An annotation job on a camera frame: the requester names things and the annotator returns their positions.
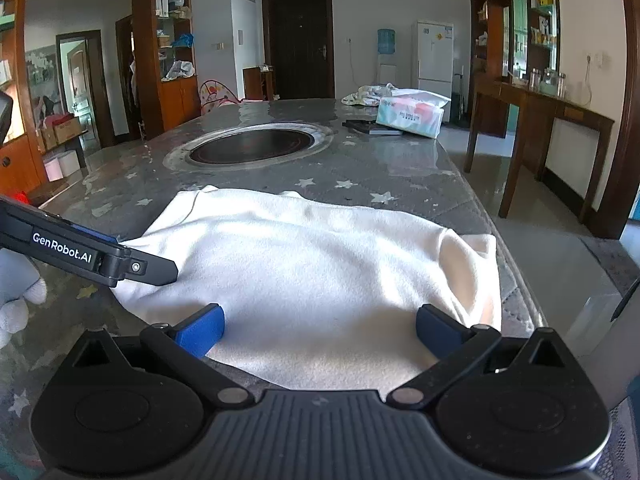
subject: white glove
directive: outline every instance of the white glove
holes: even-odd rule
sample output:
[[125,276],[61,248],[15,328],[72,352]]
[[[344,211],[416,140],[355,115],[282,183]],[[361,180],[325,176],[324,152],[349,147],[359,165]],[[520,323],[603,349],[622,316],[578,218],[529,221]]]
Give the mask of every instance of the white glove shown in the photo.
[[27,326],[29,310],[24,300],[41,304],[46,299],[47,285],[30,259],[0,249],[0,348]]

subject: open doorway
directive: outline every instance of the open doorway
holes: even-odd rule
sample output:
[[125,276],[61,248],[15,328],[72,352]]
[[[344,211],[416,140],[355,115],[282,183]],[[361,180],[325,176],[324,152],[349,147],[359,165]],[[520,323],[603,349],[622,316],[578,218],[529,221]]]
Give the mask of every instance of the open doorway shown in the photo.
[[133,40],[133,23],[131,16],[126,16],[116,22],[116,49],[118,51],[118,73],[120,75],[120,87],[124,100],[124,111],[129,125],[129,135],[123,136],[123,140],[135,140],[141,138],[140,101],[138,100],[138,87],[135,75],[135,43]]
[[56,36],[62,104],[78,117],[85,156],[115,144],[104,79],[100,30]]
[[262,0],[262,20],[281,99],[335,97],[332,0]]

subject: blue water jug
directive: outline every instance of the blue water jug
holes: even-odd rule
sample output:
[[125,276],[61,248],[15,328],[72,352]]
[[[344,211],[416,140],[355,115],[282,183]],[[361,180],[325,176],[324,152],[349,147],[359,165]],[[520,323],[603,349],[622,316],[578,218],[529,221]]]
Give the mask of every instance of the blue water jug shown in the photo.
[[396,52],[396,32],[391,28],[378,29],[378,54]]

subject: yellow star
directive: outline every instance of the yellow star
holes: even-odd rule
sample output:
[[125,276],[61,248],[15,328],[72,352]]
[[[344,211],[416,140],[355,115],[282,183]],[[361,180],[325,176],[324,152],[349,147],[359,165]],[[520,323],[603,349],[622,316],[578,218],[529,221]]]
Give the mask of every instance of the yellow star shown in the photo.
[[94,292],[98,292],[98,288],[93,283],[89,286],[84,286],[80,289],[80,292],[78,292],[76,300],[82,300],[82,298],[90,298]]

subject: white refrigerator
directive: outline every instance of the white refrigerator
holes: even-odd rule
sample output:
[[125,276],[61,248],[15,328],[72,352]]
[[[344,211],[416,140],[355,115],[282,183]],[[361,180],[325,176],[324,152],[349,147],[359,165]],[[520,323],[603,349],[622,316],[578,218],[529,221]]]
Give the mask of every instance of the white refrigerator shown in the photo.
[[[453,25],[420,21],[414,24],[412,87],[451,98],[453,81]],[[449,122],[451,104],[442,121]]]

